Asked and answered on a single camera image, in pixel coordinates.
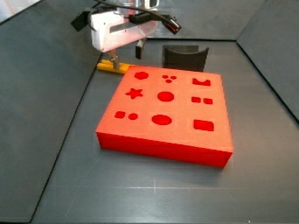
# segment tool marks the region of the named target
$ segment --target gray table surface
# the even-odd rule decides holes
[[[163,45],[209,47],[205,72],[221,74],[235,152],[221,170],[99,148],[95,128],[121,80],[96,71],[71,125],[33,223],[299,222],[299,129],[235,42],[151,41],[144,59],[161,66]]]

